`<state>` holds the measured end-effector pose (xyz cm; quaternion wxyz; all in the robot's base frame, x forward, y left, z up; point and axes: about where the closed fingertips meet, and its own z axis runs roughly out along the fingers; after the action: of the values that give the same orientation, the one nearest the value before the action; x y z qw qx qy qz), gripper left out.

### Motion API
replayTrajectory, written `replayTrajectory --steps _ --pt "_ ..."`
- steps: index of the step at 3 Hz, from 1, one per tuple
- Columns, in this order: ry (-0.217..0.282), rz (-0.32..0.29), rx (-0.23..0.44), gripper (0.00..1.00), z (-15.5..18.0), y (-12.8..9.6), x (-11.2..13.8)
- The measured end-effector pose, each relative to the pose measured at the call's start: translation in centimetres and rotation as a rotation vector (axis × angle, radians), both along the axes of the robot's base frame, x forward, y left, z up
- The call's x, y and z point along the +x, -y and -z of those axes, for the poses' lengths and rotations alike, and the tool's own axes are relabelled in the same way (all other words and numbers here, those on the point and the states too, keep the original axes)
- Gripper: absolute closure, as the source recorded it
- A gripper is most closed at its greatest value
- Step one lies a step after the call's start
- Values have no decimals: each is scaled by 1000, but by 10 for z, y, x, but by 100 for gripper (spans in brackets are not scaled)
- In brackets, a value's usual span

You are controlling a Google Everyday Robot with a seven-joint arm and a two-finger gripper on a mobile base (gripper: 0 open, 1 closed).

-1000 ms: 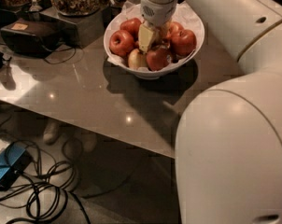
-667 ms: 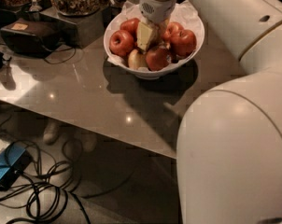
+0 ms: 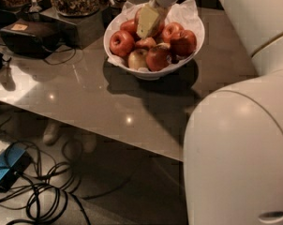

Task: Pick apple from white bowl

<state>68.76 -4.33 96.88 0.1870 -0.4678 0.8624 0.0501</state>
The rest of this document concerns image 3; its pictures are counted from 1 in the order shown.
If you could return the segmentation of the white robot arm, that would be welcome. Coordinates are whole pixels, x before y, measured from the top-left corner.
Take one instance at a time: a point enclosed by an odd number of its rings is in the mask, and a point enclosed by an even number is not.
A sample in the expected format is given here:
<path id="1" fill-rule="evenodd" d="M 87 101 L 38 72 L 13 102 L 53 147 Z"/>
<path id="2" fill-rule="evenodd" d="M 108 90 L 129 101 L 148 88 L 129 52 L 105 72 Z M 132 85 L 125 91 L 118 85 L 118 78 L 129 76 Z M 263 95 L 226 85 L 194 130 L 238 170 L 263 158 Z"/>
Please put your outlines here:
<path id="1" fill-rule="evenodd" d="M 283 225 L 283 0 L 219 0 L 258 75 L 207 96 L 184 143 L 189 225 Z"/>

